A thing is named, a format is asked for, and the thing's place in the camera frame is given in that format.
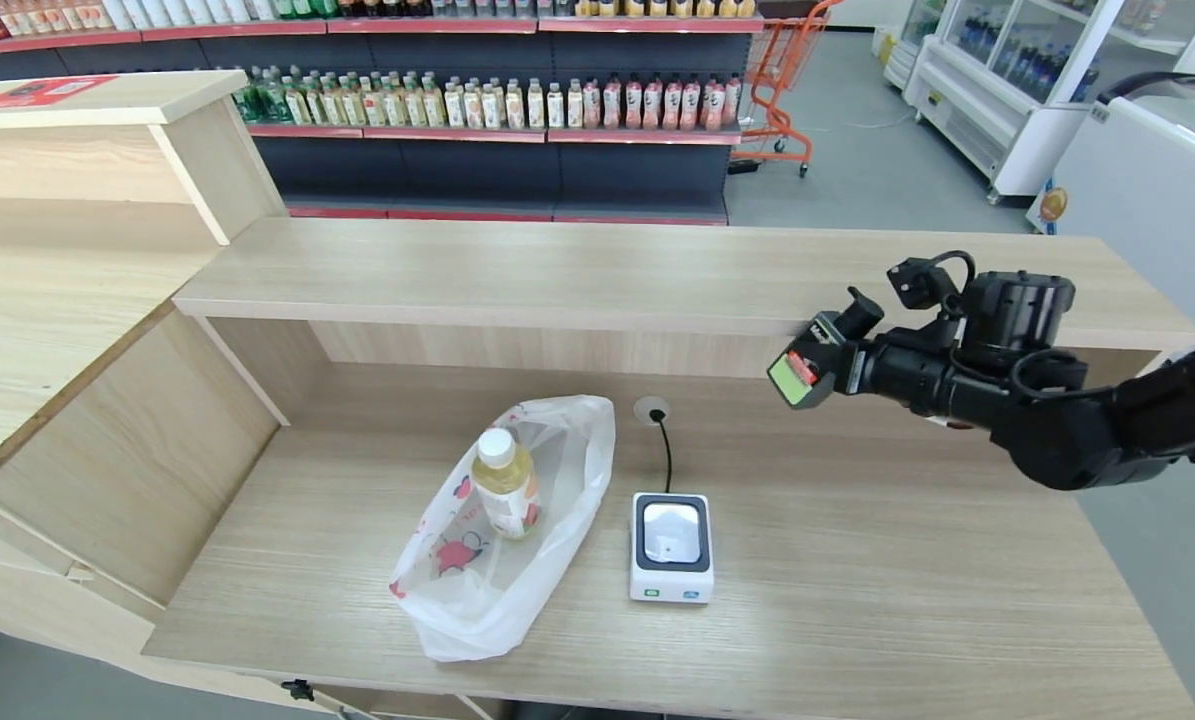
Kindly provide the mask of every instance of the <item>red sign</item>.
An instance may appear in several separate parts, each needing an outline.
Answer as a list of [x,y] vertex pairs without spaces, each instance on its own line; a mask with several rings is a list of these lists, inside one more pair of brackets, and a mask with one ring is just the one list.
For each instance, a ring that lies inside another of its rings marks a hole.
[[117,76],[59,76],[35,79],[0,94],[0,107],[39,107],[67,100]]

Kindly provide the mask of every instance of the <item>glass door refrigerator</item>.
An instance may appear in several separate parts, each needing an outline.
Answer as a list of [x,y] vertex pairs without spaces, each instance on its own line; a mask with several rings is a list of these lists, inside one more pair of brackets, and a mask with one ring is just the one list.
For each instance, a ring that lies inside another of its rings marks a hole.
[[989,178],[1032,196],[1119,79],[1195,73],[1195,0],[949,0],[903,99]]
[[913,64],[917,64],[917,54],[921,51],[925,37],[939,32],[944,8],[945,0],[913,0],[912,8],[908,8],[903,31],[899,33],[899,42],[891,47],[890,57],[881,72],[900,91],[908,86],[908,78],[912,76]]

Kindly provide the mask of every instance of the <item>white plastic bag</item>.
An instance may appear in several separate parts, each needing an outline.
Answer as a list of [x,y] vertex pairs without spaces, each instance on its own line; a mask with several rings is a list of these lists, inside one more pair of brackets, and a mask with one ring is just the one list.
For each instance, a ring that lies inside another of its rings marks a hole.
[[497,536],[468,470],[477,442],[428,503],[388,589],[410,615],[424,656],[482,660],[519,646],[580,549],[615,456],[615,410],[605,396],[532,400],[491,427],[531,451],[543,511],[529,536]]

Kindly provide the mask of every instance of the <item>white bottle cap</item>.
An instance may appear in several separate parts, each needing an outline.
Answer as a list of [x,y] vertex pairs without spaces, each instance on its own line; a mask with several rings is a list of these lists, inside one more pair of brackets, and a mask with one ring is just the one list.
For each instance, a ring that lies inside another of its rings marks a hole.
[[514,455],[516,455],[516,441],[513,433],[504,429],[489,429],[477,439],[477,456],[491,468],[509,464]]

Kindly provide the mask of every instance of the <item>wooden checkout counter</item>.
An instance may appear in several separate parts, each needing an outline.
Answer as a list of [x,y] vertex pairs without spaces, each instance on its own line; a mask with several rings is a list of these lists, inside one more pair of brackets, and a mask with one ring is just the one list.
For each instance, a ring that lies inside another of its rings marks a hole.
[[[923,322],[884,271],[943,250],[1072,278],[1059,343],[1092,382],[1195,340],[1099,241],[289,219],[243,82],[0,110],[0,630],[379,716],[1195,716],[1072,496],[983,433],[876,396],[793,414],[762,379],[847,284]],[[424,659],[386,589],[415,518],[489,418],[577,392],[619,418],[582,550],[523,646]],[[701,609],[626,597],[626,503],[664,473],[630,408],[651,393],[674,490],[715,512]]]

